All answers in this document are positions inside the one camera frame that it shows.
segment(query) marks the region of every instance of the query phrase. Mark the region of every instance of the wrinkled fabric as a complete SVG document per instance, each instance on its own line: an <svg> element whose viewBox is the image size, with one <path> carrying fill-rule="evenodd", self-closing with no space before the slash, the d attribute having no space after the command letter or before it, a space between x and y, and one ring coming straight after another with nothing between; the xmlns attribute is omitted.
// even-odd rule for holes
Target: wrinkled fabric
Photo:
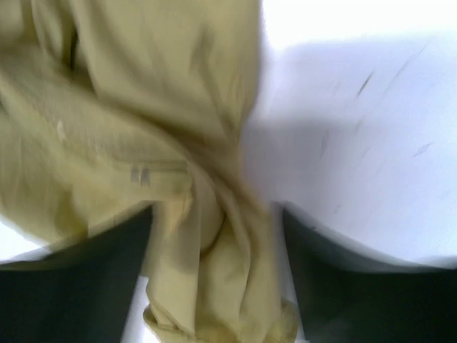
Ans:
<svg viewBox="0 0 457 343"><path fill-rule="evenodd" d="M257 0L0 1L0 212L58 244L153 203L144 319L163 342L295 339L269 215L240 177L258 13Z"/></svg>

